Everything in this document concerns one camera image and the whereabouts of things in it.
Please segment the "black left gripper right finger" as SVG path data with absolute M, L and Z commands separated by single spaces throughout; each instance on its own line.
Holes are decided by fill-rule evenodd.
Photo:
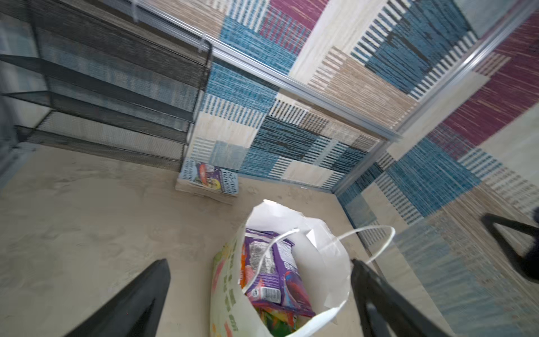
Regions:
M 364 336 L 446 336 L 364 262 L 352 260 L 351 287 Z

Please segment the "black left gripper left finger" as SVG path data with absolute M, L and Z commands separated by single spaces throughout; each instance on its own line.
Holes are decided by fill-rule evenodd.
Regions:
M 149 265 L 68 336 L 155 336 L 171 282 L 168 261 Z

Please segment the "white paper bag with illustration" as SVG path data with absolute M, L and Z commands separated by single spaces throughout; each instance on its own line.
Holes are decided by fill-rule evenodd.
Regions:
M 211 336 L 313 336 L 347 303 L 352 262 L 324 221 L 265 200 L 213 259 Z

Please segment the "green Fox's Spring Tea bag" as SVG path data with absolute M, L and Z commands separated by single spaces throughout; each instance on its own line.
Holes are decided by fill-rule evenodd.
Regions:
M 257 308 L 256 311 L 273 336 L 288 336 L 298 330 L 298 316 L 292 312 L 273 308 Z

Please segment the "purple snack packet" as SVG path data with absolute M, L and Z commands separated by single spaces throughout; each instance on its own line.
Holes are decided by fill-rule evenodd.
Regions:
M 270 245 L 279 234 L 246 229 L 245 295 L 255 308 L 287 310 L 304 317 L 314 317 L 310 297 L 304 287 L 296 260 L 295 244 L 283 239 Z

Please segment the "orange snack packet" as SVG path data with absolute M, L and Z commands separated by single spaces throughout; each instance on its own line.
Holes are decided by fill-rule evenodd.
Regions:
M 244 288 L 244 286 L 246 285 L 246 245 L 245 244 L 242 244 L 242 247 L 241 247 L 239 285 L 241 288 Z

